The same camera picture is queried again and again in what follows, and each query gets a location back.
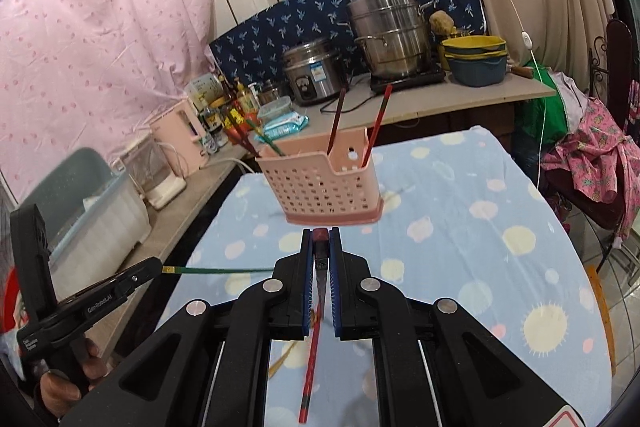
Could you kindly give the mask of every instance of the silver bolt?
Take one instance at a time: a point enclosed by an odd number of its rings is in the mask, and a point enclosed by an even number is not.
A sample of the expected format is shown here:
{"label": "silver bolt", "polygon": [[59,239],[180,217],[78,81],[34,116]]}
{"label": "silver bolt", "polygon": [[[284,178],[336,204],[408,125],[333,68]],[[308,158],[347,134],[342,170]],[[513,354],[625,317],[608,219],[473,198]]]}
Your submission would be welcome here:
{"label": "silver bolt", "polygon": [[262,289],[269,293],[276,293],[282,290],[282,281],[279,279],[267,279],[262,283]]}
{"label": "silver bolt", "polygon": [[438,301],[438,309],[442,313],[455,313],[458,310],[458,305],[452,299],[441,299]]}
{"label": "silver bolt", "polygon": [[196,317],[202,315],[207,309],[207,305],[203,301],[191,301],[187,304],[187,313]]}
{"label": "silver bolt", "polygon": [[380,281],[373,279],[373,277],[367,277],[360,281],[360,287],[367,292],[374,292],[380,289]]}

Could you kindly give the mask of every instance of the green bag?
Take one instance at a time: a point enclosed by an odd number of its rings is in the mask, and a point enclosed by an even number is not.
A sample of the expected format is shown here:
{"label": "green bag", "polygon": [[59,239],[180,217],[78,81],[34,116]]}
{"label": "green bag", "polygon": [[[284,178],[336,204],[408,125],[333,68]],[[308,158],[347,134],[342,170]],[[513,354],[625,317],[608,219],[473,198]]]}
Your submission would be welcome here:
{"label": "green bag", "polygon": [[544,136],[542,136],[542,143],[555,144],[569,133],[562,97],[558,93],[553,79],[549,76],[546,66],[542,64],[538,65],[542,79],[540,79],[533,61],[527,64],[527,68],[532,68],[533,77],[537,80],[542,80],[545,86],[551,87],[556,93],[553,96],[527,100],[526,102],[518,104],[516,106],[516,127],[534,138],[536,142],[540,142],[542,122],[546,110],[545,130]]}

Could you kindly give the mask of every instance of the human hand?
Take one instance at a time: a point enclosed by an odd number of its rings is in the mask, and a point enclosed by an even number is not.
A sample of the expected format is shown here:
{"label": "human hand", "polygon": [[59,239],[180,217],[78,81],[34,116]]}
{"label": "human hand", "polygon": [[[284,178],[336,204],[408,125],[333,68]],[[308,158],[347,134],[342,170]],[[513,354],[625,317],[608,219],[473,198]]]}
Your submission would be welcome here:
{"label": "human hand", "polygon": [[[98,346],[94,341],[86,340],[86,350],[89,359],[82,364],[82,370],[89,379],[89,391],[98,385],[107,375],[107,365],[98,358]],[[45,373],[40,379],[40,396],[44,406],[56,418],[62,418],[82,398],[77,386],[51,372]]]}

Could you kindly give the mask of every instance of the dark red chair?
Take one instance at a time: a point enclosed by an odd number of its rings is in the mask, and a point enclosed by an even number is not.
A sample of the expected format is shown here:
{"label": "dark red chair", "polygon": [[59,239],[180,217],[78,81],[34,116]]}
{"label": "dark red chair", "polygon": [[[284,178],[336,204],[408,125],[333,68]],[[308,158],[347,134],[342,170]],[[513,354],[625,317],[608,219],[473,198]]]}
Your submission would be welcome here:
{"label": "dark red chair", "polygon": [[[606,74],[609,77],[607,86],[607,109],[618,124],[620,129],[624,129],[625,121],[629,115],[629,90],[632,81],[632,36],[625,23],[617,19],[612,19],[607,24],[607,39],[601,45],[607,56],[607,70],[600,67],[600,60],[596,55],[590,54],[591,59],[591,86],[590,95],[597,96],[595,88],[598,77]],[[546,181],[551,189],[564,196],[571,204],[579,208],[585,216],[604,230],[613,232],[620,222],[625,211],[625,201],[623,197],[623,169],[620,160],[616,167],[616,177],[618,179],[618,195],[611,203],[596,203],[574,189],[574,180],[571,172],[562,169],[545,171]],[[613,246],[613,236],[606,248],[602,248],[602,261],[596,271],[600,271],[606,262]]]}

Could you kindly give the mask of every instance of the pink fabric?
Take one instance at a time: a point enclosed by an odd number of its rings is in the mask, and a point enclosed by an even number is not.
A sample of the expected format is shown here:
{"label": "pink fabric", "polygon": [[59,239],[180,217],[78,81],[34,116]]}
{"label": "pink fabric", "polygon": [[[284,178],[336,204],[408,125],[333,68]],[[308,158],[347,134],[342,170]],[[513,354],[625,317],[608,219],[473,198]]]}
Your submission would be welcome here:
{"label": "pink fabric", "polygon": [[542,168],[571,171],[575,190],[592,201],[611,203],[618,194],[618,158],[625,177],[625,215],[616,236],[624,240],[640,210],[640,148],[620,131],[600,100],[589,100],[576,132],[544,157]]}
{"label": "pink fabric", "polygon": [[0,169],[18,201],[72,150],[107,160],[210,70],[213,0],[0,0]]}

